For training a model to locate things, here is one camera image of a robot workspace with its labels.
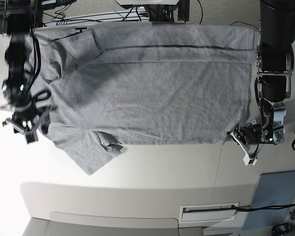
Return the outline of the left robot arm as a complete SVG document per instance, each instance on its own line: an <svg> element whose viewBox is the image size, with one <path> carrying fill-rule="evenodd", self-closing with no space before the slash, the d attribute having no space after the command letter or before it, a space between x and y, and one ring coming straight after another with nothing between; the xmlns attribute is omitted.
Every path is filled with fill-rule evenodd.
<svg viewBox="0 0 295 236"><path fill-rule="evenodd" d="M294 70L295 0L262 0L260 14L254 90L261 120L229 133L249 162L257 159L261 144L278 145L285 139L283 102L291 97Z"/></svg>

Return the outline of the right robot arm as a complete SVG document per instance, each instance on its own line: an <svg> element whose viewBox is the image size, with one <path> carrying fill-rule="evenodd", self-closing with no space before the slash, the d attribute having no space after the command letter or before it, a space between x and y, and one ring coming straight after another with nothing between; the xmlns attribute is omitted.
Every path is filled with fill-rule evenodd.
<svg viewBox="0 0 295 236"><path fill-rule="evenodd" d="M51 97L48 89L31 94L31 88L41 70L41 52L34 34L36 24L42 20L41 1L7 0L4 4L4 23L10 44L5 51L8 77L2 84L6 104L0 110L13 113L4 124L13 124L17 133L28 134L40 129L47 134L49 113L55 106L37 107L38 102Z"/></svg>

